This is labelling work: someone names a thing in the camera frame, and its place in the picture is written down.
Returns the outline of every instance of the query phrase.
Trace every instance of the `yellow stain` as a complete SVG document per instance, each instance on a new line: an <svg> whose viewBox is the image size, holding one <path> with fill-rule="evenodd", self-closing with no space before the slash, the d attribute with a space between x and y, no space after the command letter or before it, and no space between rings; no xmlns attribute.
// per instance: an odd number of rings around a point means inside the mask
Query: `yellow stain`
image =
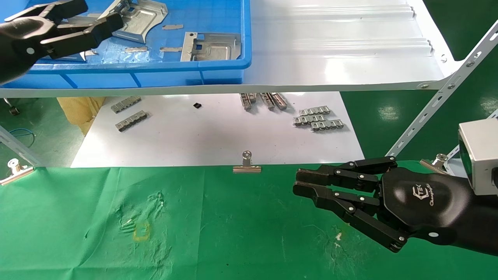
<svg viewBox="0 0 498 280"><path fill-rule="evenodd" d="M150 224L138 224L135 226L135 230L133 231L133 240L136 242L142 242L148 240L150 236Z"/></svg>

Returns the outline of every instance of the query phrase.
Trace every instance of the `blue cable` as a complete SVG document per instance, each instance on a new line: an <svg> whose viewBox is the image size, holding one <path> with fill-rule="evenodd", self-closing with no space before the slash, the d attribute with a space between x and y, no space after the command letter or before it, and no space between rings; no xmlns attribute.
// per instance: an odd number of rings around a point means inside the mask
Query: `blue cable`
<svg viewBox="0 0 498 280"><path fill-rule="evenodd" d="M28 133L24 133L24 134L12 134L13 132L16 132L16 131L26 131ZM33 143L34 143L34 138L35 138L34 137L34 132L32 132L29 129L15 129L15 130L9 131L9 133L12 134L12 136L14 136L14 137L33 135L33 141L31 141L31 144L28 146L28 148L31 147L33 145Z"/></svg>
<svg viewBox="0 0 498 280"><path fill-rule="evenodd" d="M16 131L19 131L19 130L22 130L22 131L27 131L28 133L26 134L12 134L13 132L16 132ZM34 132L32 132L31 130L29 129L15 129L15 130L11 130L9 131L8 133L12 134L13 136L26 136L26 135L34 135Z"/></svg>

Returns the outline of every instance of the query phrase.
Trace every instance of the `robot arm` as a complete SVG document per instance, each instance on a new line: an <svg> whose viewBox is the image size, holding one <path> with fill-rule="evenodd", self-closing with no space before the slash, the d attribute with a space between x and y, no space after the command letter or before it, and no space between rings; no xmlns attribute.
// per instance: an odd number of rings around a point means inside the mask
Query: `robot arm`
<svg viewBox="0 0 498 280"><path fill-rule="evenodd" d="M498 196L476 195L467 178L415 173L387 156L300 169L293 192L395 253L409 238L420 238L498 256Z"/></svg>
<svg viewBox="0 0 498 280"><path fill-rule="evenodd" d="M0 24L0 85L24 75L44 56L56 59L96 48L123 27L117 13L90 24L62 21L87 10L85 0L60 0L5 19Z"/></svg>

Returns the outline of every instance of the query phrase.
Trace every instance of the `caster wheel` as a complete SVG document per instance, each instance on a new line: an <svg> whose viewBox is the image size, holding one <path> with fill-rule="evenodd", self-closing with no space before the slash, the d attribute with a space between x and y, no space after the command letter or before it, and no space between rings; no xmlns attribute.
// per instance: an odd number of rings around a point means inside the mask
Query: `caster wheel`
<svg viewBox="0 0 498 280"><path fill-rule="evenodd" d="M19 114L21 113L21 112L19 112L19 110L18 110L16 107L14 107L14 106L10 107L10 108L9 108L9 111L10 111L10 113L11 113L13 116L17 116L17 115L19 115Z"/></svg>

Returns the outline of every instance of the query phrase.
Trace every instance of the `metal strip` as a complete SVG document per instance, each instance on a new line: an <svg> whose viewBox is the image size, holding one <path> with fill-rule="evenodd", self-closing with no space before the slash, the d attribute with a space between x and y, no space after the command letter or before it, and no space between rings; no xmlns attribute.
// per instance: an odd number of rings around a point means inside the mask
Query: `metal strip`
<svg viewBox="0 0 498 280"><path fill-rule="evenodd" d="M129 107L137 104L141 100L142 100L142 97L140 97L140 96L130 96L130 97L126 98L125 100L112 105L111 110L117 114L117 113L123 111L124 109L129 108Z"/></svg>
<svg viewBox="0 0 498 280"><path fill-rule="evenodd" d="M311 115L328 115L331 110L328 106L313 107L308 109L299 110L300 116L311 116Z"/></svg>
<svg viewBox="0 0 498 280"><path fill-rule="evenodd" d="M343 127L344 124L341 120L331 120L331 121L311 123L311 131L334 130L334 129L341 129Z"/></svg>
<svg viewBox="0 0 498 280"><path fill-rule="evenodd" d="M446 84L432 97L425 108L413 120L401 137L394 143L392 148L385 154L386 156L397 156L403 148L422 129L427 121L436 113L455 90L465 81L472 71L482 62L482 60L493 50L498 43L498 20L488 30L480 42L474 47L472 52L462 66L451 76Z"/></svg>
<svg viewBox="0 0 498 280"><path fill-rule="evenodd" d="M307 125L309 123L324 122L325 117L323 115L313 115L313 116L300 116L293 118L295 126Z"/></svg>
<svg viewBox="0 0 498 280"><path fill-rule="evenodd" d="M251 109L251 102L250 102L249 94L241 93L241 102L242 102L242 106L244 107L245 110L248 111Z"/></svg>
<svg viewBox="0 0 498 280"><path fill-rule="evenodd" d="M116 128L120 131L123 132L133 125L136 125L137 123L147 119L147 113L144 112L143 110L134 114L133 116L126 118L126 120L121 121L116 124Z"/></svg>
<svg viewBox="0 0 498 280"><path fill-rule="evenodd" d="M273 108L275 108L275 102L271 98L269 92L262 92L259 95L261 96L261 99L263 99L263 103L268 107L268 110L273 110Z"/></svg>
<svg viewBox="0 0 498 280"><path fill-rule="evenodd" d="M271 97L273 98L275 105L277 105L277 107L280 110L287 109L287 102L285 101L284 97L280 93L273 92L273 93L271 93Z"/></svg>

